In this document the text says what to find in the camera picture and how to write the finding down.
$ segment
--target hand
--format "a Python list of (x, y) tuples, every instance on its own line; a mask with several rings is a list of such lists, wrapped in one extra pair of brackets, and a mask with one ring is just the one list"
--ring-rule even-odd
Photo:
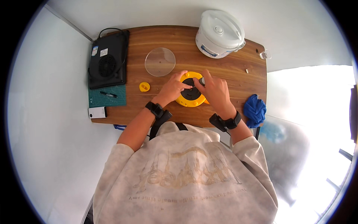
[(211, 76), (207, 69), (202, 72), (202, 76), (205, 80), (205, 87), (200, 84), (197, 78), (193, 78), (195, 87), (205, 96), (221, 119), (234, 119), (236, 116), (236, 109), (230, 102), (226, 81)]
[(159, 104), (161, 107), (165, 107), (168, 103), (176, 100), (180, 96), (181, 91), (191, 89), (192, 86), (179, 81), (182, 75), (187, 72), (187, 70), (183, 70), (172, 75), (169, 81), (164, 84), (159, 94), (152, 99), (152, 102)]

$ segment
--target phone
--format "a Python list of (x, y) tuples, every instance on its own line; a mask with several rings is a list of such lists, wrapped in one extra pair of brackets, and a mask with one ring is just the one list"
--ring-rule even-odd
[(100, 106), (88, 109), (88, 115), (92, 118), (106, 118), (107, 117), (107, 107)]

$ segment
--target white rice cooker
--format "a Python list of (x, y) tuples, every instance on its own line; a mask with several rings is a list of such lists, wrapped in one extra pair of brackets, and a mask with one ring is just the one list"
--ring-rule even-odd
[(232, 15), (219, 10), (207, 10), (195, 38), (199, 50), (210, 58), (223, 58), (246, 44), (244, 29)]

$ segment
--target cutting mat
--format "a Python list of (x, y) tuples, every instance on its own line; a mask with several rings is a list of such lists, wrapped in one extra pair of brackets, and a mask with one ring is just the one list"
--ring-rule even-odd
[[(100, 91), (117, 95), (117, 98), (100, 94)], [(90, 90), (88, 88), (88, 104), (90, 108), (99, 106), (125, 106), (126, 85), (108, 86)]]

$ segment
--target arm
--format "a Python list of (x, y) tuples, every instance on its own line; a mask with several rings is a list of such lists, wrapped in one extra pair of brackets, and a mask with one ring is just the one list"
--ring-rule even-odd
[[(230, 101), (226, 81), (224, 79), (211, 76), (207, 69), (202, 72), (202, 75), (205, 79), (205, 87), (199, 83), (197, 78), (193, 78), (195, 87), (198, 88), (198, 90), (205, 96), (217, 115), (219, 115), (223, 120), (230, 118), (234, 119), (236, 116), (236, 109)], [(233, 145), (252, 136), (251, 131), (242, 120), (237, 124), (236, 128), (230, 130), (230, 134)]]
[[(168, 103), (176, 100), (180, 96), (180, 92), (184, 89), (190, 89), (192, 86), (180, 82), (180, 78), (188, 71), (184, 70), (172, 75), (170, 80), (164, 84), (159, 94), (156, 95), (151, 102), (165, 107)], [(137, 151), (143, 144), (150, 126), (155, 119), (154, 114), (147, 108), (143, 108), (139, 114), (127, 125), (119, 137), (117, 144), (125, 144)]]

